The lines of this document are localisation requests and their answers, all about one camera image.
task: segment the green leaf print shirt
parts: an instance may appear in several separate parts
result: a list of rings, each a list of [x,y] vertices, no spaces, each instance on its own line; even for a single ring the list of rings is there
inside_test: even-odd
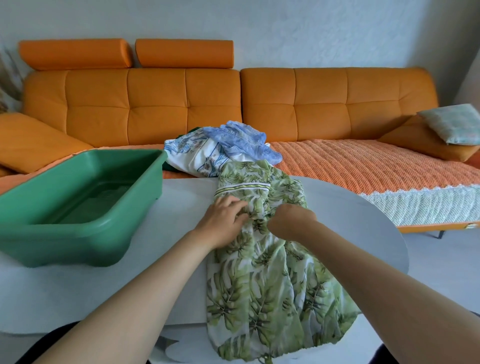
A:
[[[229,162],[215,198],[223,194],[248,201],[251,220],[208,257],[208,335],[218,354],[250,361],[339,341],[358,307],[306,248],[266,227],[282,203],[307,207],[301,183],[265,160]]]

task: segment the green plastic tub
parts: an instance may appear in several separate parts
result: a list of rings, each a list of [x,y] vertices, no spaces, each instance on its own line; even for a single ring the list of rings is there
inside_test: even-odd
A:
[[[158,149],[80,153],[0,195],[0,251],[27,267],[117,263],[162,193]]]

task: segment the left hand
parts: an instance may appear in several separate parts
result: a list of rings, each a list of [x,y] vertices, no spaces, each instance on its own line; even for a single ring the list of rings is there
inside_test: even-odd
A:
[[[208,242],[211,249],[224,247],[236,238],[243,224],[247,222],[248,214],[238,215],[247,205],[247,201],[241,201],[232,195],[219,197],[207,209],[193,232],[197,233],[202,241]]]

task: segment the light blue pillow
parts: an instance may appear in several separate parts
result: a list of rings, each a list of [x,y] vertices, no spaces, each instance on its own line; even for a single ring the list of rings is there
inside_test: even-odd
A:
[[[480,114],[471,104],[445,106],[418,114],[447,144],[480,145]]]

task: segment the orange sofa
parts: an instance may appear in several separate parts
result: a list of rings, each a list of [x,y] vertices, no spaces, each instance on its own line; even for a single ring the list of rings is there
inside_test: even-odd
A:
[[[425,70],[238,72],[231,41],[138,39],[135,50],[140,68],[122,39],[20,42],[36,71],[22,113],[0,115],[0,193],[84,149],[161,147],[235,120],[267,134],[282,170],[354,191],[403,232],[480,224],[480,169],[376,141],[438,106]]]

